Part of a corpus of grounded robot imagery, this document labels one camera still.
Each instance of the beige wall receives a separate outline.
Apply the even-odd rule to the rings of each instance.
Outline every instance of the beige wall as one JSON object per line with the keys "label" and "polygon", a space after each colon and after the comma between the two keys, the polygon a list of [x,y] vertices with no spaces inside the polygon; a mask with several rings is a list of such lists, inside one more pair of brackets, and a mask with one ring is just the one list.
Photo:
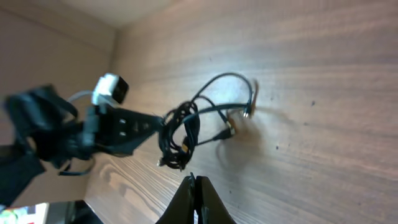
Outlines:
{"label": "beige wall", "polygon": [[178,1],[181,0],[61,0],[118,28]]}
{"label": "beige wall", "polygon": [[[80,21],[28,1],[0,0],[2,99],[46,83],[53,83],[66,98],[93,89],[108,71],[115,29],[80,12],[69,13],[79,15]],[[3,110],[0,132],[0,144],[10,144],[13,127]],[[83,198],[88,177],[59,177],[45,166],[48,172],[38,176],[14,206]]]}

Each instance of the black cable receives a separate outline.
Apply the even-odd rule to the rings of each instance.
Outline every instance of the black cable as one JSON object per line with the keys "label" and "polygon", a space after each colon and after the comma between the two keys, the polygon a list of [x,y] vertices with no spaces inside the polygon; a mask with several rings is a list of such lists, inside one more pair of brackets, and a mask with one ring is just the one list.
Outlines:
{"label": "black cable", "polygon": [[[249,90],[249,99],[248,102],[245,103],[228,103],[222,105],[215,105],[209,98],[201,95],[201,93],[215,80],[232,76],[236,78],[242,79],[248,86]],[[211,105],[211,107],[204,108],[202,110],[198,109],[196,100],[203,99]],[[234,134],[234,129],[231,124],[228,122],[226,115],[224,115],[221,110],[230,110],[230,109],[243,109],[244,114],[248,115],[251,113],[252,106],[252,86],[250,85],[249,80],[247,80],[244,76],[238,73],[222,73],[217,75],[208,81],[195,96],[191,99],[191,101],[183,102],[177,108],[169,111],[164,117],[164,126],[159,131],[159,147],[162,150],[163,158],[159,160],[158,165],[167,165],[173,169],[184,169],[186,164],[190,161],[193,155],[193,151],[195,146],[199,146],[208,142],[228,139]],[[198,142],[198,136],[200,131],[200,119],[199,115],[203,113],[209,113],[216,111],[220,118],[227,124],[227,129],[222,130],[219,134],[214,136],[211,139]],[[182,145],[178,145],[175,143],[173,136],[175,131],[184,124],[185,131],[187,136],[184,137]]]}

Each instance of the wood grain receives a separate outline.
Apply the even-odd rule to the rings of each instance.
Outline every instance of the wood grain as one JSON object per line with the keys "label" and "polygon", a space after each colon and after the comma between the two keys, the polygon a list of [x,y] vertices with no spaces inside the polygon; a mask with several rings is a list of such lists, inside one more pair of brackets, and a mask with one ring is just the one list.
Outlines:
{"label": "wood grain", "polygon": [[[258,82],[256,110],[181,173],[155,166],[157,136],[132,157],[98,156],[86,201],[105,223],[154,223],[193,172],[238,223],[397,223],[397,3],[183,1],[124,29],[113,71],[131,87],[125,108],[164,114],[234,71]],[[227,78],[206,94],[245,90]],[[206,115],[200,138],[221,128]]]}

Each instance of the white connector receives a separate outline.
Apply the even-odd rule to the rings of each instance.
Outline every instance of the white connector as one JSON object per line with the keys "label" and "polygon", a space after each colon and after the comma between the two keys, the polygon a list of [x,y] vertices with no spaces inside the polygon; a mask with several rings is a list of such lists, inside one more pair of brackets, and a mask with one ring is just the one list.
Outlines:
{"label": "white connector", "polygon": [[106,73],[99,78],[91,97],[91,103],[94,105],[107,103],[111,106],[121,104],[128,89],[129,85],[119,75]]}

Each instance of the cable plug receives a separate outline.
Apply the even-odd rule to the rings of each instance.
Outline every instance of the cable plug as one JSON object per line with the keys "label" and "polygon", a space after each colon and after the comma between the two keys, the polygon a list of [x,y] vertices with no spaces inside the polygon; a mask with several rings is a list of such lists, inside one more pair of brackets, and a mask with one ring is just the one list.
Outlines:
{"label": "cable plug", "polygon": [[248,105],[243,109],[243,117],[248,118],[251,115],[251,105]]}
{"label": "cable plug", "polygon": [[157,161],[157,163],[156,163],[156,165],[158,166],[158,167],[162,167],[162,166],[164,166],[166,163],[165,163],[165,161],[163,160],[163,158],[160,158],[158,161]]}
{"label": "cable plug", "polygon": [[188,145],[189,145],[188,137],[185,137],[181,144],[181,150],[187,153],[189,151]]}
{"label": "cable plug", "polygon": [[213,141],[229,139],[235,135],[235,129],[232,127],[231,123],[227,121],[226,124],[228,125],[228,128],[214,136],[212,139]]}

